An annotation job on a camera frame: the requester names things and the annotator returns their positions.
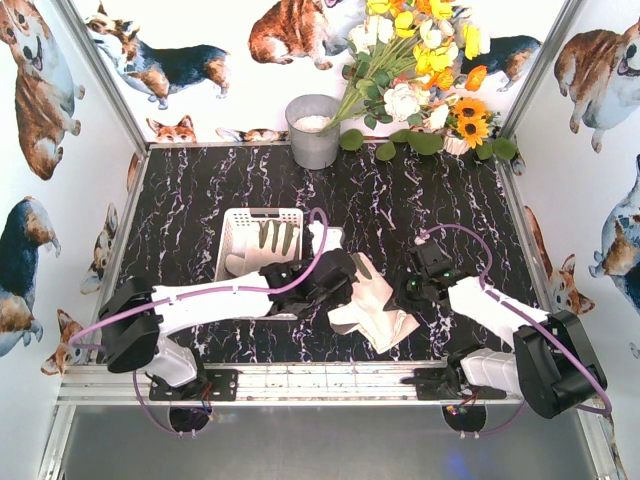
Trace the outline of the white grey glove underneath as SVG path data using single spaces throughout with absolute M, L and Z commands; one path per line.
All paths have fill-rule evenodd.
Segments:
M 379 307 L 383 310 L 386 301 L 393 293 L 392 288 L 377 272 L 366 255 L 358 252 L 352 254 L 351 258 L 356 265 L 357 280 L 352 284 L 353 295 L 350 302 L 356 301 L 359 304 Z

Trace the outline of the white glove green trim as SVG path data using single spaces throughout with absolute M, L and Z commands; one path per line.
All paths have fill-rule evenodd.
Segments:
M 272 263 L 295 259 L 300 229 L 292 223 L 270 219 L 256 222 L 240 230 L 238 247 L 244 250 L 230 253 L 225 259 L 226 270 L 235 277 L 259 271 Z

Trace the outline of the white grey glove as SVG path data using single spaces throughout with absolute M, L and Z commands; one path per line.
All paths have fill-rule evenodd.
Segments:
M 332 329 L 347 335 L 363 335 L 378 354 L 400 343 L 419 327 L 419 322 L 403 310 L 383 311 L 352 301 L 328 312 Z

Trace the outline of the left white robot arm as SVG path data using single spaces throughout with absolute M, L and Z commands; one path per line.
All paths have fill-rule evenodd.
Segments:
M 206 380 L 198 354 L 171 335 L 232 319 L 293 317 L 330 299 L 348 301 L 355 264 L 343 250 L 344 231 L 311 224 L 314 257 L 271 263 L 236 279 L 188 287 L 127 280 L 102 307 L 107 369 L 137 370 L 181 389 Z

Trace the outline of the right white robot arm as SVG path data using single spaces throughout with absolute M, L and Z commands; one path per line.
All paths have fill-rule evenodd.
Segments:
M 417 372 L 407 383 L 470 400 L 521 398 L 539 416 L 551 419 L 598 398 L 593 413 L 606 416 L 611 402 L 607 379 L 578 316 L 529 307 L 492 288 L 481 276 L 454 266 L 432 240 L 409 251 L 412 269 L 394 287 L 385 308 L 418 313 L 431 303 L 450 308 L 500 338 L 509 349 L 472 344 L 450 354 L 434 374 Z

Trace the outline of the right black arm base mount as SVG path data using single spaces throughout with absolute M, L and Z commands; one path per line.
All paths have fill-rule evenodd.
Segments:
M 472 386 L 463 374 L 462 359 L 471 348 L 455 352 L 446 359 L 444 367 L 416 368 L 411 377 L 400 380 L 413 386 L 419 400 L 466 400 L 473 394 L 480 400 L 503 400 L 507 394 L 487 386 Z

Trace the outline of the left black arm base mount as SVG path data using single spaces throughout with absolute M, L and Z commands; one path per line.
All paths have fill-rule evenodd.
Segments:
M 236 369 L 206 368 L 196 379 L 180 387 L 172 387 L 154 376 L 151 380 L 151 401 L 222 401 L 236 400 L 239 371 Z

